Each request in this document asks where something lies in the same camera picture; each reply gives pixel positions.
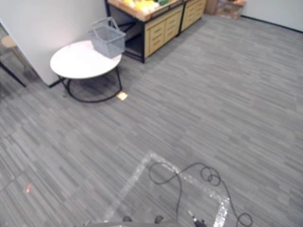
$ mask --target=cardboard box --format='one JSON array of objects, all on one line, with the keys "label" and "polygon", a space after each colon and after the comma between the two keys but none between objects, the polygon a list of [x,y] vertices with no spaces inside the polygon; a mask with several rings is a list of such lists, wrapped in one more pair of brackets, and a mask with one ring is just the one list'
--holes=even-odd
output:
[{"label": "cardboard box", "polygon": [[238,19],[241,16],[245,3],[243,0],[219,0],[215,14],[220,17]]}]

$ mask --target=white round table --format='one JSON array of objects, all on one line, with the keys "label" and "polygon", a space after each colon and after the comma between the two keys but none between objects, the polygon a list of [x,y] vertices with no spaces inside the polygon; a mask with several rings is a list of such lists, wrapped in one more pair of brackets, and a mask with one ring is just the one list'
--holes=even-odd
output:
[{"label": "white round table", "polygon": [[[112,59],[107,58],[94,49],[90,40],[86,40],[70,44],[58,50],[52,56],[50,66],[58,75],[71,97],[80,102],[95,103],[113,98],[122,91],[121,80],[117,67],[121,61],[121,57],[122,55],[120,54]],[[72,94],[70,84],[73,79],[89,79],[101,76],[112,69],[116,70],[119,82],[119,90],[114,95],[91,101],[79,99]],[[68,79],[66,84],[64,83],[63,78]]]}]

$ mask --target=baseboard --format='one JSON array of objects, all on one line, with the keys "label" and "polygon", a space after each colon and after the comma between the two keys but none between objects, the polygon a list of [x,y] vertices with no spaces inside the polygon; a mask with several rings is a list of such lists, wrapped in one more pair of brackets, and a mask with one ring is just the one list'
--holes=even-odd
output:
[{"label": "baseboard", "polygon": [[271,22],[268,22],[268,21],[264,21],[264,20],[253,18],[253,17],[244,16],[244,15],[241,15],[241,17],[256,20],[256,21],[260,21],[260,22],[267,23],[267,24],[270,24],[270,25],[275,25],[275,26],[282,27],[282,28],[286,28],[288,30],[303,34],[303,31],[299,31],[299,30],[296,30],[296,29],[293,29],[293,28],[290,28],[290,27],[286,27],[286,26],[283,26],[283,25],[278,25],[278,24],[275,24],[275,23],[271,23]]},{"label": "baseboard", "polygon": [[65,80],[65,78],[61,78],[61,79],[55,81],[54,83],[48,85],[48,87],[49,87],[49,88],[52,88],[52,87],[56,86],[57,84],[60,84],[60,83],[61,83],[62,81],[64,81],[64,80]]}]

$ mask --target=wooden countertop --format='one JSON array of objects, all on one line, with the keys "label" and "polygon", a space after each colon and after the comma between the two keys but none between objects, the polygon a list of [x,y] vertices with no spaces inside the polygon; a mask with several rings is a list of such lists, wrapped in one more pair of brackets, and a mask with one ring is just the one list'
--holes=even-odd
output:
[{"label": "wooden countertop", "polygon": [[110,5],[117,7],[118,9],[132,15],[133,17],[143,22],[149,21],[153,17],[156,17],[157,15],[162,14],[163,12],[168,11],[171,8],[174,8],[175,6],[180,5],[183,2],[183,0],[172,0],[170,3],[164,6],[160,6],[153,12],[143,13],[124,4],[123,0],[107,0],[107,1]]}]

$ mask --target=chair leg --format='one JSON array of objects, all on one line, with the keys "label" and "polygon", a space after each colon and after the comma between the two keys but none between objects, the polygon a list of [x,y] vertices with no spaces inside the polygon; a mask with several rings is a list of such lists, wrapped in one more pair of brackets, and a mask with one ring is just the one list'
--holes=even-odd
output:
[{"label": "chair leg", "polygon": [[2,64],[2,62],[0,62],[0,67],[4,69],[4,71],[6,71],[13,79],[15,79],[19,84],[21,84],[23,87],[26,87],[26,85],[19,80],[18,77],[16,77],[16,75],[14,73],[12,73],[8,68],[6,68],[5,65]]}]

